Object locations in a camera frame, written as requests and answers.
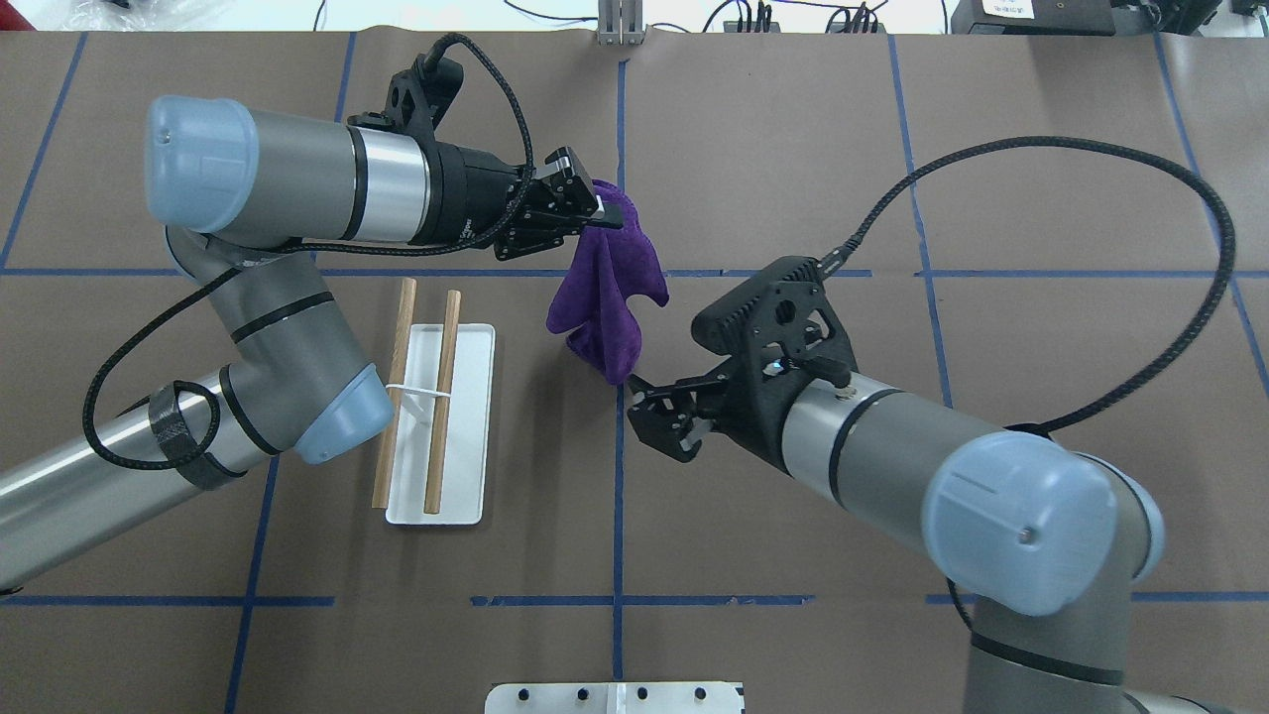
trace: black device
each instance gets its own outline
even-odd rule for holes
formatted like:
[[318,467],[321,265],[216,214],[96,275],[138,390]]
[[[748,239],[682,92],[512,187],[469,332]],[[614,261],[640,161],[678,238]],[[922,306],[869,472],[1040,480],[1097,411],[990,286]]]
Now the black device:
[[953,34],[1115,33],[1108,0],[961,0]]

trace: light blue joint cap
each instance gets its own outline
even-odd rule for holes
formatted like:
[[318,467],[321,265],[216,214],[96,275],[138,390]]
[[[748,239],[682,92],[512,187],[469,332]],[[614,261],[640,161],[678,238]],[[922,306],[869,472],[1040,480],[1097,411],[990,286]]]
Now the light blue joint cap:
[[146,204],[162,223],[216,232],[242,211],[260,137],[232,99],[160,96],[146,126]]
[[978,438],[939,467],[921,535],[953,582],[1029,616],[1052,615],[1093,585],[1114,542],[1108,476],[1034,435]]
[[392,421],[392,402],[374,365],[367,365],[310,425],[296,454],[306,464],[324,464],[382,432]]

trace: white tray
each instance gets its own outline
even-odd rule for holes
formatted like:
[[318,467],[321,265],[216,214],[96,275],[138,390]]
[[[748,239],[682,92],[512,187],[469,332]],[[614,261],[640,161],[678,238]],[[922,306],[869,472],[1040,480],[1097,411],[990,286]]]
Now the white tray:
[[[423,512],[433,399],[401,393],[392,488],[383,517],[402,526],[470,526],[485,510],[485,458],[494,382],[492,325],[458,325],[440,514]],[[404,384],[435,389],[440,325],[411,325]]]
[[485,714],[744,714],[744,691],[740,682],[499,685]]

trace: purple cloth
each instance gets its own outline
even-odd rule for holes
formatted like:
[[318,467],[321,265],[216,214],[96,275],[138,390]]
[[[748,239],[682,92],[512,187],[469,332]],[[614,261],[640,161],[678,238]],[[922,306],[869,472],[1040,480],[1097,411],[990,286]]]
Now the purple cloth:
[[619,204],[626,217],[621,228],[582,228],[577,251],[547,312],[555,334],[574,330],[569,346],[619,386],[634,372],[643,334],[626,306],[632,294],[646,294],[665,307],[670,292],[661,274],[652,241],[638,226],[634,203],[615,185],[596,180],[595,193],[605,205]]

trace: black cable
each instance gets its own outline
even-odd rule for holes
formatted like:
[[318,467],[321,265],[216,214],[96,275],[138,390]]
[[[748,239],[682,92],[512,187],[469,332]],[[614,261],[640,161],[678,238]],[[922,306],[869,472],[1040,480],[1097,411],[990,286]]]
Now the black cable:
[[723,10],[723,8],[726,8],[727,5],[731,5],[732,3],[736,4],[736,10],[737,10],[737,15],[739,15],[739,19],[736,22],[741,23],[745,19],[744,8],[741,8],[741,4],[744,3],[745,6],[749,6],[749,1],[747,0],[723,0],[722,3],[718,4],[717,8],[714,8],[714,11],[709,13],[709,19],[706,20],[706,27],[700,28],[700,32],[709,32],[709,25],[713,24],[713,19],[718,16],[718,13],[721,13]]
[[[489,58],[489,56],[485,55],[485,52],[481,51],[481,48],[477,47],[476,43],[472,42],[472,39],[464,34],[452,32],[442,36],[440,39],[438,39],[435,44],[431,46],[431,49],[424,58],[424,72],[435,71],[437,63],[440,62],[440,58],[444,56],[445,49],[448,49],[454,44],[463,44],[468,49],[471,49],[472,55],[475,55],[476,58],[480,60],[481,65],[483,65],[485,68],[490,72],[490,75],[494,77],[494,81],[497,82],[499,88],[503,89],[503,94],[506,95],[508,104],[510,104],[511,107],[511,113],[515,114],[515,124],[520,131],[520,141],[524,143],[525,174],[520,180],[520,185],[516,189],[515,194],[511,197],[511,200],[506,204],[506,209],[497,218],[497,221],[494,222],[494,224],[491,224],[489,228],[482,231],[480,235],[470,237],[463,241],[454,242],[452,245],[439,245],[433,247],[419,247],[410,250],[400,247],[374,247],[374,246],[350,245],[345,242],[302,242],[297,240],[289,245],[277,249],[275,252],[287,254],[287,252],[298,252],[301,250],[326,250],[332,252],[359,252],[368,255],[401,255],[401,256],[440,255],[444,252],[454,252],[457,250],[471,247],[472,245],[480,243],[497,235],[497,232],[503,230],[508,222],[510,222],[511,217],[519,212],[520,205],[524,203],[524,197],[525,194],[528,194],[529,186],[532,185],[529,178],[532,175],[530,171],[533,170],[533,142],[529,138],[529,128],[528,123],[524,120],[524,112],[520,109],[520,103],[515,98],[515,93],[511,90],[511,85],[508,84],[506,77],[503,76],[503,72],[500,72],[497,67],[494,65],[494,62]],[[190,453],[183,454],[175,459],[169,459],[165,462],[141,462],[137,459],[128,459],[110,451],[102,443],[102,438],[98,434],[96,427],[94,425],[94,416],[96,413],[98,398],[102,394],[102,386],[105,383],[105,379],[107,377],[109,377],[110,372],[114,370],[114,368],[123,360],[123,356],[126,356],[129,351],[132,351],[138,344],[141,344],[142,340],[150,336],[155,330],[162,326],[164,322],[175,317],[178,313],[187,309],[189,306],[194,304],[199,299],[214,292],[216,288],[228,282],[233,275],[239,274],[239,271],[240,270],[237,268],[231,268],[221,273],[214,279],[212,279],[203,287],[198,288],[197,290],[192,292],[189,295],[183,298],[180,302],[176,302],[171,307],[164,309],[157,317],[151,320],[146,326],[141,327],[141,330],[138,330],[137,334],[132,335],[118,349],[115,349],[114,353],[110,354],[105,364],[103,364],[102,368],[98,370],[96,375],[93,377],[93,382],[89,384],[88,388],[88,394],[85,394],[84,397],[84,412],[81,415],[81,426],[84,430],[85,441],[88,441],[89,446],[98,457],[100,457],[102,459],[104,459],[110,464],[114,464],[115,467],[122,467],[124,469],[135,469],[141,472],[161,472],[166,469],[176,469],[187,464],[190,464],[195,459],[201,458],[203,454],[207,453],[207,449],[211,448],[212,441],[216,439],[216,434],[220,430],[221,410],[220,410],[220,401],[216,398],[216,396],[209,389],[198,383],[176,382],[174,383],[174,387],[178,394],[183,392],[193,393],[198,394],[199,397],[207,401],[209,411],[207,435],[203,438],[203,441],[198,443],[198,445]],[[143,403],[145,401],[137,403],[136,406],[133,406],[133,408]]]
[[859,10],[855,11],[855,19],[850,23],[850,32],[859,33],[868,30],[868,3],[860,3]]
[[475,42],[466,34],[457,32],[445,33],[431,46],[428,52],[426,58],[423,62],[424,72],[433,72],[437,68],[437,63],[445,55],[445,49],[453,47],[454,44],[462,44],[471,49],[472,55],[480,60],[480,63],[485,66],[494,81],[503,90],[506,96],[508,104],[511,107],[511,113],[515,114],[515,126],[520,131],[520,142],[524,145],[524,176],[520,180],[519,188],[516,188],[515,194],[511,195],[511,200],[506,204],[506,209],[499,216],[494,224],[489,226],[480,235],[475,235],[467,240],[453,242],[449,245],[434,245],[431,247],[379,247],[374,245],[355,245],[349,242],[292,242],[277,249],[277,252],[299,252],[302,250],[324,250],[329,252],[355,252],[358,255],[395,255],[401,257],[414,257],[414,256],[426,256],[426,255],[443,255],[445,252],[456,252],[478,245],[490,240],[499,233],[511,218],[519,213],[520,205],[524,203],[524,197],[528,195],[532,181],[529,180],[533,171],[533,141],[529,137],[529,126],[524,120],[524,112],[520,109],[520,101],[515,98],[515,91],[511,90],[511,85],[508,84],[506,77],[503,72],[494,65],[494,61],[489,58],[485,52],[476,46]]
[[321,0],[321,5],[317,5],[317,14],[313,15],[313,32],[317,32],[317,23],[321,20],[321,14],[326,10],[326,0]]
[[956,614],[961,616],[961,621],[970,630],[973,630],[973,620],[970,619],[970,613],[964,609],[964,602],[961,602],[961,594],[956,590],[956,583],[952,578],[947,578],[948,582],[948,595],[952,596],[952,605],[956,606]]
[[846,14],[846,22],[850,22],[850,10],[846,9],[846,8],[838,8],[836,10],[832,11],[831,15],[829,15],[829,22],[824,25],[824,33],[825,34],[832,32],[832,22],[836,20],[838,15],[840,15],[841,13],[845,13]]
[[189,392],[202,397],[204,401],[207,401],[207,408],[209,411],[207,436],[203,438],[203,441],[198,443],[198,446],[195,446],[193,451],[183,454],[176,459],[169,459],[165,462],[141,462],[137,459],[128,459],[126,457],[119,457],[114,451],[110,451],[104,444],[102,444],[102,438],[96,432],[96,426],[94,425],[94,416],[96,415],[96,399],[102,394],[102,386],[105,384],[105,378],[110,375],[110,372],[114,370],[115,367],[118,367],[118,364],[124,359],[128,351],[136,349],[136,346],[141,344],[142,340],[145,340],[155,330],[161,327],[164,322],[175,317],[176,315],[187,309],[189,306],[194,304],[199,299],[214,292],[216,288],[228,282],[233,275],[239,274],[239,271],[240,270],[237,268],[230,268],[228,270],[225,270],[223,273],[217,275],[212,282],[195,289],[194,292],[185,295],[180,302],[176,302],[171,307],[164,309],[157,317],[150,320],[150,322],[146,326],[137,330],[137,334],[132,335],[131,337],[128,337],[127,341],[119,345],[119,347],[115,349],[113,354],[110,354],[109,359],[107,359],[107,361],[96,372],[96,375],[93,377],[93,382],[89,383],[88,394],[84,396],[84,412],[81,415],[81,426],[84,429],[85,441],[88,441],[88,445],[93,449],[93,451],[98,457],[109,462],[110,464],[114,464],[115,467],[122,467],[124,469],[133,469],[137,472],[164,472],[168,469],[176,469],[194,462],[195,459],[202,457],[208,448],[212,446],[212,441],[216,439],[216,432],[220,430],[221,426],[221,403],[216,398],[216,396],[212,394],[212,391],[207,389],[206,387],[198,383],[187,383],[187,382],[174,383],[178,394],[180,394],[181,392]]
[[825,276],[836,271],[843,263],[854,252],[859,245],[863,242],[864,235],[868,228],[872,227],[873,222],[881,216],[882,211],[900,193],[906,190],[910,185],[916,183],[917,179],[925,176],[943,166],[970,159],[973,156],[981,156],[983,153],[991,153],[994,151],[1003,151],[1005,148],[1019,148],[1024,146],[1055,146],[1060,148],[1077,148],[1080,151],[1091,151],[1095,153],[1107,153],[1109,156],[1118,156],[1121,159],[1128,159],[1137,161],[1138,164],[1145,164],[1147,166],[1159,169],[1173,178],[1180,180],[1203,199],[1208,209],[1212,212],[1212,217],[1216,219],[1217,233],[1220,238],[1220,255],[1217,257],[1216,271],[1212,275],[1212,284],[1208,287],[1207,294],[1203,297],[1202,303],[1199,303],[1198,309],[1194,316],[1190,317],[1185,328],[1169,344],[1159,356],[1124,380],[1119,387],[1112,389],[1104,396],[1099,397],[1094,402],[1075,410],[1067,415],[1049,420],[1038,425],[1034,431],[1036,434],[1048,435],[1057,430],[1063,430],[1066,427],[1077,425],[1090,417],[1094,417],[1119,401],[1124,399],[1129,394],[1137,392],[1145,387],[1150,380],[1155,379],[1160,373],[1164,372],[1169,365],[1171,365],[1181,351],[1188,347],[1198,334],[1207,325],[1212,313],[1216,311],[1217,304],[1220,304],[1221,298],[1225,295],[1225,290],[1230,284],[1230,276],[1233,273],[1235,261],[1235,237],[1233,237],[1233,219],[1230,217],[1230,212],[1225,207],[1225,202],[1216,190],[1208,185],[1202,176],[1190,171],[1185,166],[1164,159],[1162,156],[1156,156],[1154,153],[1147,153],[1146,151],[1138,151],[1136,148],[1128,148],[1127,146],[1119,146],[1115,143],[1107,143],[1103,141],[1090,141],[1086,138],[1070,138],[1065,136],[1019,136],[1015,138],[1003,138],[1000,141],[990,141],[987,143],[980,143],[978,146],[971,146],[968,148],[962,148],[943,156],[942,159],[935,159],[929,164],[916,169],[915,171],[907,174],[898,183],[896,183],[886,195],[873,205],[872,211],[864,218],[855,232],[846,238],[840,246],[834,249],[831,252],[824,256],[820,261],[821,271]]
[[844,5],[834,5],[834,4],[826,4],[826,3],[811,3],[810,0],[772,0],[772,1],[773,3],[784,3],[786,5],[808,5],[811,8],[827,8],[830,10],[831,9],[850,9],[850,10],[854,10],[853,6],[851,8],[845,8]]
[[511,3],[511,0],[503,0],[503,4],[506,5],[506,6],[509,6],[509,8],[514,8],[514,9],[519,10],[519,11],[524,13],[525,15],[530,15],[530,16],[534,16],[534,18],[542,18],[543,20],[560,20],[560,22],[565,22],[565,23],[584,23],[584,22],[588,22],[588,20],[598,20],[599,19],[598,16],[596,18],[557,18],[555,15],[543,15],[542,13],[534,13],[533,10],[529,10],[528,8],[522,8],[522,6],[516,5],[515,3]]

